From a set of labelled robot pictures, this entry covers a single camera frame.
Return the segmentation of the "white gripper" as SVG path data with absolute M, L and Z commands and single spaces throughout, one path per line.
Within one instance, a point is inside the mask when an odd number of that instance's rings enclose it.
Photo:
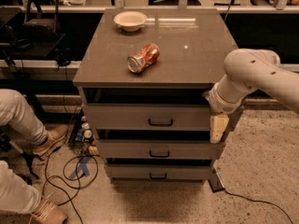
M 216 144 L 221 140 L 221 132 L 224 132 L 229 123 L 228 114 L 234 113 L 240 106 L 241 101 L 230 103 L 218 93 L 218 83 L 216 83 L 210 91 L 204 91 L 202 96 L 208 101 L 211 111 L 219 116 L 210 117 L 210 142 Z

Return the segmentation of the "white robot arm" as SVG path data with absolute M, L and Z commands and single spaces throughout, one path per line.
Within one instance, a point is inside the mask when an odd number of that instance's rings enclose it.
M 210 142 L 219 143 L 243 99 L 263 91 L 295 113 L 299 113 L 299 75 L 279 67 L 280 58 L 272 50 L 236 49 L 224 59 L 225 75 L 203 96 L 210 112 Z

